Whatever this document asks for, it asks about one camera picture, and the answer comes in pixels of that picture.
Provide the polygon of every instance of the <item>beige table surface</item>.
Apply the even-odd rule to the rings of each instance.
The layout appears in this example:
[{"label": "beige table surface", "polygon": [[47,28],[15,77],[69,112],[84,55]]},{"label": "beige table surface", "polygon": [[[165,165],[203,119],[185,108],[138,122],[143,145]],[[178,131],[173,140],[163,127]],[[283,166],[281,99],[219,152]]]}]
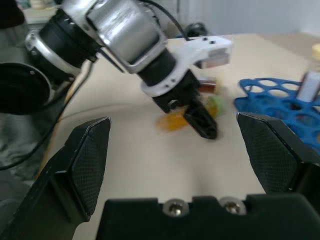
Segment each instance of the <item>beige table surface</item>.
[{"label": "beige table surface", "polygon": [[[299,81],[308,61],[301,51],[295,53],[293,46],[282,44],[306,36],[296,33],[288,42],[280,38],[280,43],[256,34],[232,38],[231,64],[206,71],[194,69],[197,76],[223,77],[226,111],[216,119],[219,137],[215,141],[202,139],[190,127],[173,133],[159,131],[155,122],[163,113],[140,90],[141,80],[118,72],[104,59],[97,62],[89,82],[64,113],[48,154],[51,157],[63,146],[76,125],[111,117],[105,176],[95,214],[90,223],[78,227],[74,240],[95,239],[104,202],[110,198],[157,197],[164,202],[213,195],[244,199],[247,194],[264,192],[235,118],[233,100],[244,96],[238,81],[257,77]],[[299,44],[309,49],[312,40]],[[168,46],[172,50],[181,42],[169,40]]]}]

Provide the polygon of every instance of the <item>silver metal joint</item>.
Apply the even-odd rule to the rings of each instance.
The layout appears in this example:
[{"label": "silver metal joint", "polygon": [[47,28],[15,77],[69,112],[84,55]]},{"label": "silver metal joint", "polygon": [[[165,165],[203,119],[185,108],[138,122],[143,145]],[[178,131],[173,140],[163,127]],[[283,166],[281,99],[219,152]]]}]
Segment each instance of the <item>silver metal joint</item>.
[{"label": "silver metal joint", "polygon": [[234,215],[246,215],[246,205],[235,197],[223,197],[219,201],[220,205],[228,212]]},{"label": "silver metal joint", "polygon": [[25,46],[28,51],[31,51],[32,55],[37,55],[33,48],[37,49],[42,56],[47,59],[52,65],[60,69],[61,71],[77,76],[81,69],[75,66],[72,66],[70,63],[63,60],[58,54],[56,54],[51,48],[49,48],[46,43],[43,42],[41,37],[37,32],[29,32],[25,38]]},{"label": "silver metal joint", "polygon": [[162,211],[164,214],[173,218],[184,217],[189,214],[189,205],[181,199],[171,199],[163,204]]}]

